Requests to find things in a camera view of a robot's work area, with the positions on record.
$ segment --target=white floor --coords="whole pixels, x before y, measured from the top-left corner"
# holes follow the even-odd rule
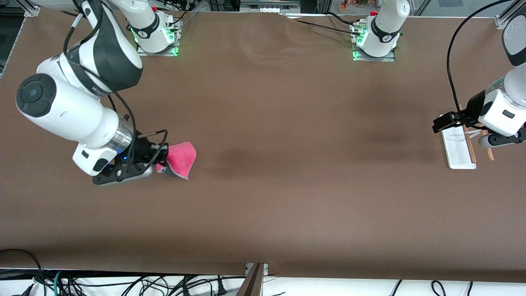
[[[203,276],[203,279],[214,279],[216,276]],[[118,282],[133,282],[137,277],[126,278],[85,278],[78,280],[84,284],[107,284]],[[182,277],[166,277],[169,285],[179,282]],[[273,296],[285,292],[283,296],[389,296],[396,280],[354,280],[354,279],[310,279],[310,278],[275,278],[266,277],[263,285],[263,296]],[[225,289],[230,291],[227,296],[235,295],[243,279],[223,280]],[[32,280],[0,281],[0,296],[20,295],[32,283]],[[442,281],[447,296],[465,296],[468,282]],[[83,287],[87,296],[120,296],[128,285],[113,287]],[[136,285],[128,296],[138,296],[141,285]],[[214,295],[217,283],[213,283]],[[37,284],[30,296],[43,296],[43,288]],[[203,284],[190,290],[192,296],[209,296],[210,285]],[[51,289],[48,296],[53,296]],[[494,283],[475,282],[471,296],[525,296],[526,283]],[[144,296],[163,296],[160,291],[148,289]],[[396,296],[434,296],[430,281],[404,280]]]

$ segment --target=metal mounting plate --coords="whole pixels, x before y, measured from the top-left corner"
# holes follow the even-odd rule
[[[360,30],[363,30],[361,28],[357,29],[353,25],[349,25],[349,29],[351,32],[358,32],[362,33]],[[396,59],[395,51],[391,50],[386,56],[383,57],[374,57],[366,54],[363,49],[361,49],[359,46],[356,45],[358,42],[358,36],[351,35],[351,43],[352,43],[352,59],[354,61],[367,61],[367,62],[394,62]]]

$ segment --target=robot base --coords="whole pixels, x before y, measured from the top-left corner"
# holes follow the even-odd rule
[[[174,25],[174,39],[175,41],[170,44],[165,50],[158,52],[158,53],[149,53],[144,51],[138,44],[137,44],[137,53],[141,56],[177,56],[179,54],[179,43],[181,42],[181,31],[183,29],[183,20],[181,19],[179,22],[177,22]]]
[[[349,25],[349,29],[351,32],[358,32],[362,33],[363,28],[362,27],[355,27],[353,25]],[[353,61],[367,61],[367,62],[394,62],[395,61],[395,51],[391,50],[386,56],[383,57],[374,57],[366,54],[359,46],[356,44],[358,43],[358,39],[360,36],[351,35],[351,43],[352,43],[352,59]]]

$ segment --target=black cable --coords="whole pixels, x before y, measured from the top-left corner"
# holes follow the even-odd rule
[[[70,15],[70,16],[77,16],[78,14],[74,14],[74,13],[71,13],[71,12],[68,12],[68,11],[61,11],[62,13],[65,13],[67,15]]]
[[[113,111],[117,112],[117,107],[115,107],[115,103],[113,102],[111,95],[108,95],[108,100],[112,104]]]
[[[394,289],[393,289],[393,292],[391,293],[391,296],[395,296],[396,291],[398,290],[398,287],[400,286],[401,283],[402,283],[402,280],[398,280],[398,282],[394,286]]]
[[[175,292],[177,292],[177,290],[179,290],[180,288],[183,288],[187,282],[189,282],[190,280],[196,277],[197,277],[196,275],[185,275],[185,277],[182,280],[180,280],[179,283],[177,283],[177,285],[174,286],[172,291],[168,293],[167,296],[172,296],[173,294],[175,294]]]
[[[100,18],[100,21],[97,22],[97,25],[95,25],[95,28],[97,27],[100,27],[100,23],[102,22],[102,17]],[[115,93],[115,95],[117,96],[117,98],[120,100],[120,102],[124,105],[124,107],[126,108],[126,110],[128,111],[128,114],[130,115],[130,118],[131,118],[131,121],[132,121],[132,126],[133,126],[133,136],[131,138],[131,142],[130,142],[130,145],[129,145],[129,148],[128,148],[128,153],[127,153],[127,163],[128,164],[132,164],[133,163],[133,156],[134,156],[134,144],[135,144],[135,138],[137,137],[137,125],[135,123],[135,116],[133,115],[133,112],[132,110],[130,109],[130,107],[128,106],[128,104],[126,103],[126,101],[119,95],[118,92],[114,92],[110,87],[109,87],[109,83],[107,83],[104,79],[102,79],[99,75],[95,74],[93,71],[91,71],[90,69],[86,68],[85,66],[81,65],[81,64],[78,64],[76,62],[74,62],[73,60],[71,60],[68,55],[67,55],[67,48],[68,48],[68,43],[69,43],[69,40],[71,39],[71,36],[73,35],[73,31],[75,30],[75,26],[72,26],[70,29],[69,29],[69,32],[68,34],[66,35],[66,38],[64,39],[64,45],[63,45],[63,53],[64,55],[66,56],[66,59],[68,60],[69,63],[73,63],[73,64],[76,64],[78,66],[80,66],[84,72],[88,72],[89,74],[93,75],[94,77],[96,77],[97,79],[99,79],[102,83],[104,83],[109,89],[110,91],[112,91],[113,93]]]
[[[79,45],[82,45],[85,42],[87,42],[88,40],[90,40],[93,36],[95,36],[97,31],[100,29],[100,25],[102,24],[102,18],[103,18],[103,15],[104,15],[103,3],[100,0],[99,0],[99,6],[100,6],[99,7],[100,9],[99,9],[99,14],[97,15],[97,24],[95,25],[95,27],[93,27],[93,30],[91,32],[89,32],[89,34],[86,37],[84,37],[84,39],[82,39],[80,41]]]
[[[115,285],[129,285],[133,283],[134,282],[125,282],[125,283],[111,283],[111,284],[99,284],[99,285],[76,283],[76,285],[83,286],[83,287],[111,287]]]
[[[139,296],[143,296],[144,295],[144,292],[146,292],[146,290],[148,290],[148,288],[152,288],[154,290],[157,290],[159,292],[161,292],[163,294],[163,296],[165,296],[164,294],[164,291],[159,289],[159,288],[156,288],[154,287],[153,285],[155,284],[156,281],[160,280],[162,277],[159,277],[157,280],[153,281],[153,282],[150,282],[148,280],[141,280],[141,283],[143,284],[143,286],[140,288],[140,291],[139,291]]]
[[[151,160],[148,162],[148,164],[146,165],[146,167],[144,168],[144,171],[146,172],[150,166],[154,163],[155,159],[157,158],[157,156],[159,156],[159,153],[161,153],[161,150],[163,149],[163,146],[166,144],[166,139],[168,138],[168,131],[167,130],[160,130],[158,131],[158,133],[162,133],[164,132],[164,136],[163,136],[163,140],[161,141],[161,143],[159,144],[159,148],[157,148],[157,150],[155,151],[154,153],[154,156],[152,156]]]
[[[144,279],[143,281],[144,281],[144,282],[151,283],[151,284],[156,285],[156,286],[158,286],[158,287],[165,288],[165,289],[168,290],[168,292],[170,292],[170,290],[171,290],[173,287],[170,287],[170,285],[168,284],[168,282],[164,279],[164,275],[163,275],[160,279],[164,281],[164,283],[165,283],[164,285],[163,285],[163,284],[160,284],[160,283],[156,283],[156,282],[150,281],[150,280],[148,280],[148,279]]]
[[[228,280],[228,279],[244,279],[244,278],[246,278],[246,277],[224,277],[224,278],[221,278],[221,279],[222,280]],[[187,288],[183,289],[181,292],[175,294],[174,296],[179,296],[179,295],[183,294],[185,291],[188,291],[188,290],[190,290],[192,288],[195,288],[195,287],[197,287],[199,285],[202,285],[202,284],[206,284],[206,283],[209,283],[209,282],[215,282],[218,279],[211,279],[211,280],[204,280],[204,281],[203,280],[204,279],[201,279],[201,280],[198,280],[198,281],[195,281],[195,282],[192,282],[192,283],[188,283]],[[197,283],[199,281],[203,281],[203,282],[190,286],[191,284]]]
[[[157,280],[155,280],[155,281],[151,281],[151,282],[150,282],[150,281],[147,280],[147,279],[146,279],[145,281],[148,282],[148,283],[150,283],[150,287],[151,287],[152,289],[155,289],[155,290],[157,290],[157,291],[160,291],[160,292],[163,294],[163,296],[164,296],[164,295],[165,295],[164,291],[160,290],[159,288],[153,287],[153,285],[156,285],[156,286],[159,286],[159,287],[163,287],[163,288],[166,288],[166,289],[168,290],[168,292],[169,292],[168,282],[164,279],[164,277],[165,277],[165,276],[162,275],[162,276],[160,276],[160,277],[159,277]],[[159,280],[163,280],[164,283],[165,283],[166,285],[163,286],[163,285],[161,285],[161,284],[158,284],[157,281],[159,281]]]
[[[181,19],[183,19],[183,17],[185,16],[185,14],[186,14],[187,12],[188,12],[188,11],[183,12],[183,14],[181,14],[181,16],[180,16],[178,19],[176,19],[173,23],[168,23],[168,26],[172,26],[172,25],[177,24]]]
[[[223,296],[228,291],[225,289],[225,286],[223,285],[223,281],[221,280],[221,276],[217,276],[217,296]]]
[[[170,2],[170,5],[173,6],[174,8],[176,8],[177,10],[179,10],[179,11],[183,10],[182,7],[178,7],[173,0],[157,0],[157,1],[162,2],[164,6],[166,6],[168,4],[168,2]]]
[[[138,278],[135,282],[131,283],[124,291],[123,293],[120,295],[120,296],[126,296],[128,295],[128,293],[132,290],[132,288],[138,283],[140,282],[142,279],[144,279],[145,277],[140,277]]]
[[[298,20],[298,19],[295,19],[295,21],[296,21],[296,22],[303,23],[303,24],[313,25],[313,26],[316,26],[316,27],[325,28],[325,29],[329,29],[329,30],[333,30],[333,31],[338,31],[338,32],[343,32],[343,33],[347,33],[347,34],[351,34],[351,35],[356,35],[356,36],[360,35],[360,33],[358,33],[358,32],[351,32],[351,31],[346,31],[346,30],[336,29],[336,28],[333,28],[333,27],[328,27],[328,26],[318,25],[318,24],[315,24],[315,23],[310,23],[310,22],[300,21],[300,20]]]
[[[192,296],[188,291],[188,287],[186,286],[186,284],[183,284],[183,296]]]
[[[466,296],[470,296],[470,294],[471,294],[471,288],[473,288],[473,281],[469,282],[468,293],[466,293]]]
[[[460,31],[460,29],[464,26],[464,24],[469,21],[469,19],[471,19],[472,17],[474,17],[475,15],[479,14],[481,11],[483,10],[486,10],[490,7],[493,7],[495,5],[499,5],[501,3],[504,3],[504,2],[508,2],[508,1],[511,1],[511,0],[499,0],[499,1],[496,1],[496,2],[493,2],[491,4],[488,4],[478,10],[476,10],[475,12],[473,12],[472,14],[470,14],[468,17],[466,17],[462,23],[460,23],[460,25],[458,26],[457,30],[455,31],[455,33],[453,34],[453,37],[451,38],[451,42],[449,43],[449,47],[448,47],[448,56],[447,56],[447,59],[446,59],[446,68],[448,70],[448,79],[449,79],[449,85],[451,86],[451,92],[453,93],[453,100],[455,102],[455,107],[457,107],[457,112],[460,116],[460,118],[462,119],[462,121],[466,124],[466,126],[468,127],[472,127],[474,129],[477,129],[477,130],[485,130],[487,129],[486,127],[479,127],[479,126],[475,126],[474,124],[471,124],[469,123],[466,118],[464,117],[464,114],[462,114],[461,110],[460,110],[460,105],[459,105],[459,101],[457,99],[457,91],[455,90],[455,86],[453,84],[453,78],[451,78],[451,70],[450,70],[450,66],[449,66],[449,63],[450,63],[450,56],[451,56],[451,48],[453,47],[453,42],[455,41],[455,37],[457,36],[458,32]]]
[[[170,287],[169,287],[169,285],[168,285],[168,282],[165,280],[164,277],[161,277],[161,278],[162,278],[162,280],[164,281],[164,283],[165,283],[165,285],[166,285],[166,294],[170,293]]]
[[[434,289],[434,284],[438,283],[438,285],[440,286],[440,288],[442,289],[442,295],[440,295],[435,289]],[[439,282],[439,281],[432,281],[431,282],[431,289],[433,290],[433,293],[436,295],[436,296],[446,296],[446,291],[444,290],[444,286],[442,286],[442,283]]]
[[[69,281],[69,280],[68,280],[68,282],[67,282],[67,290],[68,290],[68,292],[69,292],[69,295],[73,295],[73,294],[71,293],[71,285],[70,285],[70,281]]]
[[[20,4],[20,6],[22,6],[22,9],[23,9],[23,10],[25,10],[25,11],[31,11],[31,9],[27,8],[27,7],[24,5],[24,3],[20,2],[20,1],[17,1],[17,2]]]
[[[40,273],[40,276],[42,277],[42,281],[45,281],[46,278],[44,277],[44,273],[42,272],[42,266],[40,265],[40,262],[37,260],[37,258],[29,251],[26,251],[26,250],[22,250],[22,249],[3,249],[3,250],[0,250],[0,254],[1,253],[6,253],[6,252],[20,252],[20,253],[24,253],[26,255],[28,255],[29,257],[31,257],[31,259],[33,259],[33,261],[35,262],[36,266],[38,267],[38,271]],[[44,296],[47,295],[47,288],[46,288],[46,285],[44,285]]]
[[[221,4],[215,4],[215,3],[210,2],[209,0],[205,0],[206,3],[208,3],[208,4],[210,4],[210,5],[215,5],[215,6],[223,6],[223,5],[225,5],[226,2],[224,2],[224,1],[225,1],[225,0],[223,0],[223,3],[221,3]]]
[[[84,294],[84,291],[82,290],[81,287],[78,287],[77,285],[73,285],[73,289],[75,290],[75,293],[78,295],[78,296],[87,296],[86,294]]]
[[[29,285],[29,287],[27,287],[27,289],[21,294],[21,296],[29,296],[31,294],[31,289],[33,288],[35,284],[31,284]]]
[[[341,18],[339,15],[337,15],[336,13],[334,12],[330,12],[330,11],[327,11],[327,12],[324,12],[323,14],[325,15],[332,15],[333,17],[335,17],[337,20],[339,20],[340,22],[344,23],[344,24],[347,24],[347,25],[352,25],[354,22],[357,22],[359,21],[360,19],[357,19],[356,21],[352,21],[352,22],[349,22],[349,21],[346,21],[345,19]]]

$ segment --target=black band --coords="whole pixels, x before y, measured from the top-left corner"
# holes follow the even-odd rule
[[[135,32],[135,34],[137,34],[139,37],[141,37],[142,39],[148,39],[150,38],[150,35],[155,31],[157,30],[157,28],[159,27],[159,15],[154,13],[155,14],[155,20],[154,22],[147,26],[146,28],[136,28],[134,26],[131,26],[131,28],[133,29],[133,31]]]
[[[400,32],[400,29],[398,29],[396,32],[393,33],[387,33],[385,31],[382,31],[377,25],[376,25],[376,17],[372,19],[371,22],[371,29],[372,32],[378,36],[378,39],[380,39],[381,43],[389,43],[393,38],[398,35],[398,32]]]
[[[77,76],[77,79],[82,83],[82,85],[87,88],[91,93],[93,93],[96,96],[107,96],[110,93],[104,91],[102,88],[100,88],[93,80],[84,72],[84,69],[80,67],[80,55],[79,55],[79,47],[74,47],[67,53],[68,60],[73,61],[73,63],[70,63],[68,61],[69,66],[73,70],[73,73],[75,73],[75,76]]]
[[[504,50],[506,51],[506,55],[508,56],[508,59],[510,60],[510,63],[513,66],[520,66],[523,63],[526,63],[526,47],[523,48],[521,51],[515,53],[515,54],[510,54],[510,52],[506,48],[506,43],[504,42],[504,36],[505,36],[506,33],[508,33],[508,29],[510,29],[510,28],[508,28],[508,25],[510,24],[510,22],[513,21],[513,19],[515,19],[516,17],[519,17],[520,15],[526,17],[526,6],[521,8],[519,11],[517,11],[514,14],[512,19],[508,21],[508,24],[506,25],[506,27],[502,31],[502,46],[504,47]],[[517,33],[515,34],[514,37],[515,38],[520,38],[520,36]]]
[[[77,10],[79,12],[82,12],[82,3],[84,2],[85,0],[73,0],[73,4],[77,7]]]

